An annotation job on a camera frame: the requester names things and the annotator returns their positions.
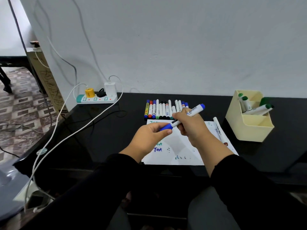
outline desk surface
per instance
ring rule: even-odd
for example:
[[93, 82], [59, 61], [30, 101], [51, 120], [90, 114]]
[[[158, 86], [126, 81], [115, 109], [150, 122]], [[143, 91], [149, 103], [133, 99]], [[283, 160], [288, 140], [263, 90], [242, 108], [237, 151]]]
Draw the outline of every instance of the desk surface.
[[[257, 143], [239, 141], [233, 134], [225, 120], [231, 98], [231, 96], [124, 93], [118, 104], [107, 110], [93, 124], [61, 143], [44, 160], [41, 169], [78, 170], [84, 173], [93, 170], [108, 155], [124, 149], [137, 129], [146, 124], [143, 115], [147, 99], [180, 99], [187, 101], [191, 107], [200, 103], [205, 104], [205, 111], [200, 113], [202, 118], [212, 120], [216, 116], [238, 154], [269, 178], [282, 184], [307, 186], [305, 168], [294, 169], [295, 164], [307, 149], [305, 143], [307, 99], [270, 98], [271, 104], [275, 106], [270, 112], [275, 128], [264, 142]], [[59, 124], [48, 149], [83, 127], [108, 106], [105, 104], [77, 105], [66, 120]], [[24, 174], [30, 174], [36, 157], [35, 152], [43, 147], [50, 135], [51, 132], [48, 132], [15, 164], [18, 170]], [[204, 166], [176, 166], [174, 169], [174, 166], [144, 165], [144, 169], [157, 175], [182, 175], [182, 172], [188, 169], [192, 176], [208, 176]]]

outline row of markers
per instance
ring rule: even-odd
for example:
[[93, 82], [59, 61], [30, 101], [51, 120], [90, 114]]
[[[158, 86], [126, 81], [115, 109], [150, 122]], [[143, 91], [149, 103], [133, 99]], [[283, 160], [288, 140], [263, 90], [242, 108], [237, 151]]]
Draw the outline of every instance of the row of markers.
[[171, 100], [168, 102], [157, 100], [147, 100], [144, 118], [145, 119], [174, 119], [172, 117], [173, 113], [181, 112], [182, 108], [189, 108], [187, 102], [175, 100], [175, 105], [172, 106]]

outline blue marker cap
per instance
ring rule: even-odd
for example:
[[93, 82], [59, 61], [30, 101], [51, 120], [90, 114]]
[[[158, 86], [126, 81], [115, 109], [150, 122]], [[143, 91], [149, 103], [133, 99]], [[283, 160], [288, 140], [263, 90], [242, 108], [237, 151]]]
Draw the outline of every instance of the blue marker cap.
[[164, 126], [164, 127], [162, 127], [161, 129], [160, 129], [160, 131], [163, 131], [163, 130], [165, 130], [165, 129], [173, 129], [173, 127], [171, 126], [171, 124], [169, 123], [169, 124], [167, 124], [166, 126]]

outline pen holder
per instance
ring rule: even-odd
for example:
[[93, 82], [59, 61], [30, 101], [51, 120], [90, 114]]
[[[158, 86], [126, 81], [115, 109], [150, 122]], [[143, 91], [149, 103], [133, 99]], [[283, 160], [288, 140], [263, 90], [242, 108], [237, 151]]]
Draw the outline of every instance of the pen holder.
[[236, 90], [228, 108], [226, 119], [238, 140], [263, 142], [274, 128], [270, 114], [266, 113], [263, 116], [242, 115], [239, 93], [248, 97], [252, 109], [258, 107], [263, 98], [260, 91]]

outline red marker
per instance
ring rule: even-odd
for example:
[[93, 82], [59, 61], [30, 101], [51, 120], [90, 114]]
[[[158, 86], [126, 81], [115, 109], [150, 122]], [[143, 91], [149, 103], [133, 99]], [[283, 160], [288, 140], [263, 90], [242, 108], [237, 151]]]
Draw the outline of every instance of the red marker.
[[153, 113], [153, 101], [149, 102], [148, 118], [151, 119]]

